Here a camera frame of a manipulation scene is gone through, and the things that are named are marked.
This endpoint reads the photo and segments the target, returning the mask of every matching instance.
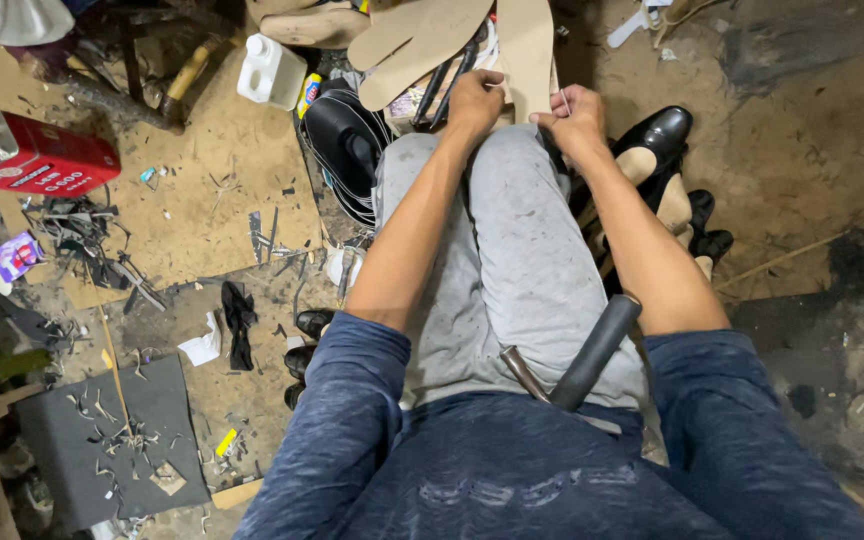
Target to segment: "hand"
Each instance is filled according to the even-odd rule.
[[[448,98],[446,129],[469,137],[473,144],[485,139],[505,104],[505,90],[498,86],[504,79],[505,75],[487,69],[459,77]]]
[[[552,94],[549,105],[552,113],[533,112],[529,121],[547,129],[558,148],[571,159],[607,146],[605,105],[598,92],[572,84]]]

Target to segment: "leg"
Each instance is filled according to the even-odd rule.
[[[382,154],[378,186],[373,190],[380,229],[436,144],[435,136],[414,133],[393,142]],[[486,388],[488,380],[476,366],[488,357],[498,358],[498,340],[482,300],[479,256],[465,201],[460,187],[428,284],[406,330],[412,340],[412,359],[406,370],[403,402],[410,407]]]
[[[550,390],[607,299],[536,133],[535,126],[519,124],[486,139],[471,166],[468,202],[488,320],[499,343],[516,345]],[[587,401],[638,409],[647,400],[642,358],[626,338]]]

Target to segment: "red box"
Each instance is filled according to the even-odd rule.
[[[18,151],[0,163],[0,190],[79,197],[117,177],[113,145],[2,111]]]

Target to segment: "black foam sheet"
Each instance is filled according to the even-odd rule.
[[[160,433],[158,444],[146,447],[151,465],[131,448],[121,446],[112,456],[105,452],[107,447],[88,440],[98,436],[95,427],[105,436],[113,436],[125,425],[112,372],[16,404],[22,436],[52,493],[54,515],[68,533],[113,519],[116,512],[121,519],[142,517],[201,505],[211,499],[199,463],[179,357],[171,355],[150,362],[142,366],[142,375],[148,380],[138,376],[134,367],[119,370],[129,416],[145,423],[144,435]],[[82,406],[95,420],[80,416],[66,397],[80,398],[87,386],[88,397]],[[103,417],[94,405],[100,389],[102,408],[119,420],[117,424]],[[121,507],[118,497],[106,498],[113,484],[107,474],[96,475],[96,460],[100,469],[115,473],[123,500]],[[149,479],[154,468],[166,460],[186,481],[171,497]],[[138,480],[133,479],[133,469]]]

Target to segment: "person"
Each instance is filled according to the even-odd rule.
[[[753,344],[623,176],[600,96],[569,86],[533,124],[490,133],[501,81],[463,75],[438,138],[384,153],[380,230],[234,537],[864,537]],[[577,413],[498,359],[516,345],[548,390],[606,304],[537,127],[588,183],[641,302],[668,467],[641,457],[648,383],[628,341]]]

